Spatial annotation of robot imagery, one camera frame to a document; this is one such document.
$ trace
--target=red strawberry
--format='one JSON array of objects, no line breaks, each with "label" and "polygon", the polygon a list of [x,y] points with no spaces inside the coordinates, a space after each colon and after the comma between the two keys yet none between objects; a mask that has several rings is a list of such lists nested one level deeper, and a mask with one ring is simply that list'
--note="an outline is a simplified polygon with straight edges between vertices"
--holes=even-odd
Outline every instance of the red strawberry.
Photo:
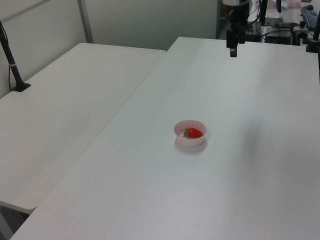
[{"label": "red strawberry", "polygon": [[186,138],[198,139],[203,136],[203,133],[194,127],[190,127],[184,130],[183,136]]}]

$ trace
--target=white wall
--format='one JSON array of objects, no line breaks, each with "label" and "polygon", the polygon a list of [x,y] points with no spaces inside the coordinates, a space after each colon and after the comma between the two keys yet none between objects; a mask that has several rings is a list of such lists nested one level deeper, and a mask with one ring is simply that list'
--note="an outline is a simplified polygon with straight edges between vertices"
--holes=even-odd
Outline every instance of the white wall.
[{"label": "white wall", "polygon": [[[50,0],[3,26],[24,81],[78,43],[86,42],[77,0]],[[8,92],[8,61],[0,47],[0,98]]]},{"label": "white wall", "polygon": [[216,38],[218,0],[85,0],[96,44],[168,50],[179,37]]}]

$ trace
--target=cable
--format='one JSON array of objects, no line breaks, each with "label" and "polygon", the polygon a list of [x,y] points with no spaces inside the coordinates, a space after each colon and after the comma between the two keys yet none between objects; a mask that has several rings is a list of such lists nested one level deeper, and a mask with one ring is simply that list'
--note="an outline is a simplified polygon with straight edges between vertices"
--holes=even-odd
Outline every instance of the cable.
[{"label": "cable", "polygon": [[4,32],[5,39],[6,39],[6,41],[8,42],[7,33],[6,33],[6,30],[5,30],[4,26],[2,25],[2,22],[1,22],[1,21],[0,21],[0,28],[2,28],[2,30],[3,30],[3,32]]},{"label": "cable", "polygon": [[267,35],[269,35],[269,34],[275,34],[275,33],[281,33],[281,32],[291,32],[291,31],[290,31],[290,30],[274,30],[274,31],[269,31],[269,32],[261,35],[261,37],[267,36]]},{"label": "cable", "polygon": [[[5,39],[7,41],[7,43],[9,44],[9,40],[8,40],[8,36],[7,36],[7,33],[6,33],[6,30],[4,28],[4,26],[2,25],[2,22],[0,21],[0,28],[2,29],[2,31],[4,32],[4,36],[5,36]],[[10,65],[9,65],[9,77],[8,77],[8,82],[9,82],[9,89],[10,91],[12,91],[12,88],[11,88],[11,83],[10,83]]]},{"label": "cable", "polygon": [[260,11],[260,8],[261,8],[261,0],[259,0],[259,6],[258,6],[258,7],[259,7],[259,8],[258,8],[258,12],[257,12],[257,15],[256,15],[256,19],[255,19],[254,21],[248,22],[248,23],[247,23],[247,26],[253,25],[253,24],[256,23],[256,22],[258,21],[258,19],[260,18],[261,12],[259,12],[259,11]]},{"label": "cable", "polygon": [[248,17],[250,17],[251,14],[253,14],[255,11],[257,11],[258,8],[260,8],[260,5],[258,5],[258,6],[255,8],[255,10],[254,10],[252,13],[249,14]]},{"label": "cable", "polygon": [[10,91],[12,91],[11,83],[10,83],[10,65],[9,65],[9,89],[10,89]]}]

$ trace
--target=table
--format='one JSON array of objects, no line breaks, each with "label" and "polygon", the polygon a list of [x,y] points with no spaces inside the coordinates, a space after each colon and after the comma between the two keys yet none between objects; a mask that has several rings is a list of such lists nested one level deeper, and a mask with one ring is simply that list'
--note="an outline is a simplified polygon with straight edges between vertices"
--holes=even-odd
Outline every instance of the table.
[{"label": "table", "polygon": [[81,43],[0,100],[0,205],[30,214],[165,51]]},{"label": "table", "polygon": [[12,240],[319,239],[318,56],[238,51],[178,38]]}]

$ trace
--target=small bowl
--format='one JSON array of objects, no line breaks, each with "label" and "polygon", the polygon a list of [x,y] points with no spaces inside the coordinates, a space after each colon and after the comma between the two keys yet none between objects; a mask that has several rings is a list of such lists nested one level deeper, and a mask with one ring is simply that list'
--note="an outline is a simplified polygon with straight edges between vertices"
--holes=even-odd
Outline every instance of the small bowl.
[{"label": "small bowl", "polygon": [[[199,131],[202,132],[203,136],[199,138],[189,138],[184,136],[184,129],[186,128],[195,128],[198,129]],[[206,126],[197,120],[184,120],[179,123],[177,123],[174,126],[174,133],[176,137],[176,141],[185,147],[191,148],[191,147],[196,147],[202,144],[202,142],[205,139],[205,134],[206,134]]]}]

